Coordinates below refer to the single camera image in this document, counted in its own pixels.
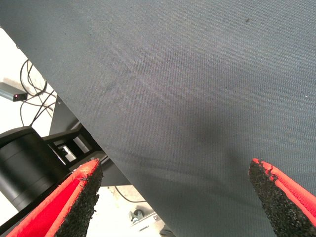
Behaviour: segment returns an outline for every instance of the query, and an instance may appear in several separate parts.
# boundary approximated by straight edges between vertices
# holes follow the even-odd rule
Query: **gray canvas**
[[[316,194],[314,0],[2,0],[0,25],[176,236],[274,236],[254,157]]]

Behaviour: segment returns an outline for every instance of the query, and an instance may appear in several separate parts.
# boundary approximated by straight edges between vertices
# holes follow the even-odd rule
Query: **black cylinder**
[[[0,191],[22,210],[69,170],[31,127],[0,135]]]

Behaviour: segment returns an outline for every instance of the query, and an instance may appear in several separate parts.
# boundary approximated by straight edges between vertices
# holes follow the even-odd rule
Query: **small metal part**
[[[159,221],[159,220],[161,220],[161,219],[160,219],[160,217],[159,217],[158,215],[156,215],[156,216],[154,216],[154,220],[155,220],[155,221]]]
[[[145,214],[142,210],[137,209],[134,212],[129,212],[128,214],[129,219],[131,222],[135,223],[137,221],[140,221],[141,219],[143,219],[145,217]]]

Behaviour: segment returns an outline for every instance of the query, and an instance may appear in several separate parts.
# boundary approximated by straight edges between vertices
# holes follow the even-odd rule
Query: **black metal frame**
[[[74,141],[75,138],[79,138],[85,147],[88,149],[87,152],[83,151],[82,148]],[[92,155],[95,152],[103,152],[102,148],[95,142],[90,133],[79,124],[77,128],[43,137],[43,140],[47,145],[56,153],[56,155],[62,160],[67,168],[78,163],[80,160]],[[62,152],[62,147],[66,146],[75,155],[76,159],[68,161],[65,154]]]

